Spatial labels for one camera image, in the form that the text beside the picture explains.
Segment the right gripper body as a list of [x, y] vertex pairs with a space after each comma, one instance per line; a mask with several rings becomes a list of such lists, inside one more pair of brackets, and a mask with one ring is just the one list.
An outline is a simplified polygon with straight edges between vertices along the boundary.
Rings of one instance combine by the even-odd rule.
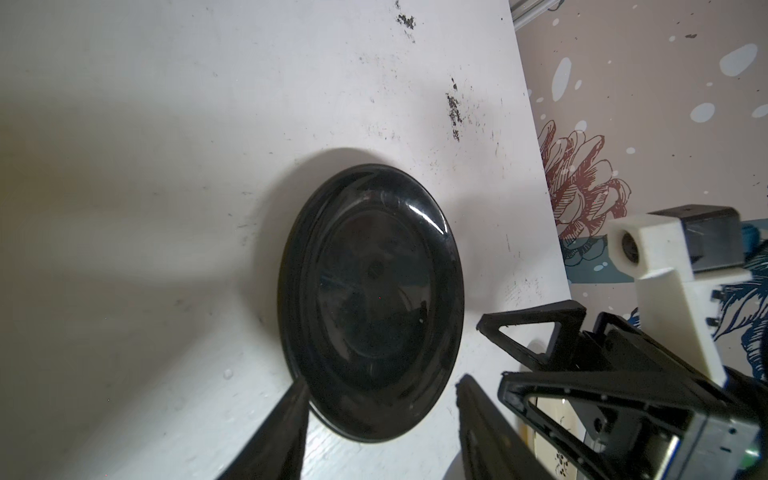
[[607, 313], [575, 356], [588, 479], [764, 479], [767, 384], [727, 369], [718, 386]]

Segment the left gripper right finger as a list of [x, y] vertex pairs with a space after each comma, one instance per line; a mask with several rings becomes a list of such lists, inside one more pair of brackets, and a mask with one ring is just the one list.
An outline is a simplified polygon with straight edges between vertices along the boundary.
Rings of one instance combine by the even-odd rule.
[[553, 479], [471, 375], [456, 393], [466, 479]]

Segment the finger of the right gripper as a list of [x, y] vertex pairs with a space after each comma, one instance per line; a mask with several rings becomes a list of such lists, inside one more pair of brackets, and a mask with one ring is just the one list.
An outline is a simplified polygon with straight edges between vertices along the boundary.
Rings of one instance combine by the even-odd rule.
[[587, 479], [681, 479], [706, 423], [701, 399], [660, 372], [508, 372], [500, 401]]
[[567, 371], [587, 310], [574, 300], [483, 314], [477, 330], [532, 371]]

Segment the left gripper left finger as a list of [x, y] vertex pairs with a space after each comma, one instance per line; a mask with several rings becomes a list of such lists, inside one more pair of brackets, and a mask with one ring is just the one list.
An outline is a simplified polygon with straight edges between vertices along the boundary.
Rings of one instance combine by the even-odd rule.
[[309, 387], [298, 377], [219, 479], [300, 479]]

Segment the cream plate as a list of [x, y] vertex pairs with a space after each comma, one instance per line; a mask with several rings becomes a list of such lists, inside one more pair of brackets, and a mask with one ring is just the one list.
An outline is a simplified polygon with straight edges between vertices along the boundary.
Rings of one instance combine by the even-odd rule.
[[[556, 421], [579, 440], [586, 438], [586, 429], [567, 400], [534, 397], [531, 401], [547, 418]], [[564, 454], [553, 447], [544, 436], [539, 435], [524, 423], [520, 424], [519, 432], [524, 443], [532, 451], [535, 458], [555, 479], [584, 479], [584, 476], [576, 466]]]

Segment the black plate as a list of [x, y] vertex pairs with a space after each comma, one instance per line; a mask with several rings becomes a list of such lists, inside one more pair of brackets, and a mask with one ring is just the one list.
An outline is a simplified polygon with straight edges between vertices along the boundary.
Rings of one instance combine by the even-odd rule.
[[353, 441], [404, 435], [456, 363], [465, 290], [456, 240], [415, 178], [363, 164], [323, 183], [287, 238], [277, 313], [313, 412]]

